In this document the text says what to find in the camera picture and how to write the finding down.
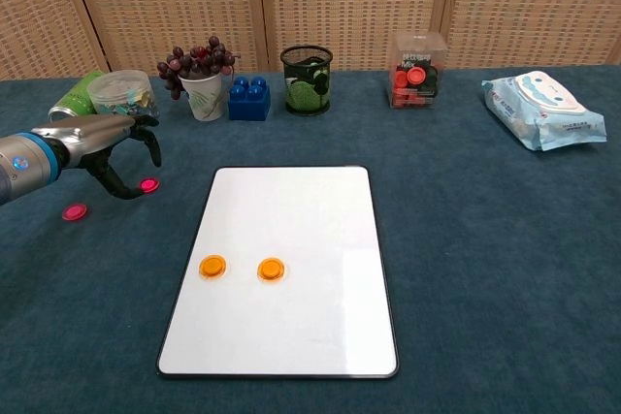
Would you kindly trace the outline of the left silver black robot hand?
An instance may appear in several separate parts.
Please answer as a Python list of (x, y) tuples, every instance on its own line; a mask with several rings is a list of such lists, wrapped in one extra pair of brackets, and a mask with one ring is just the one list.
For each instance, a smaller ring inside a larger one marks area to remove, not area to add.
[(127, 186), (110, 165), (113, 148), (131, 139), (145, 144), (154, 166), (161, 165), (161, 151), (150, 131), (159, 121), (150, 115), (91, 114), (46, 123), (31, 130), (59, 150), (62, 169), (84, 169), (112, 196), (133, 200), (144, 195), (140, 187)]

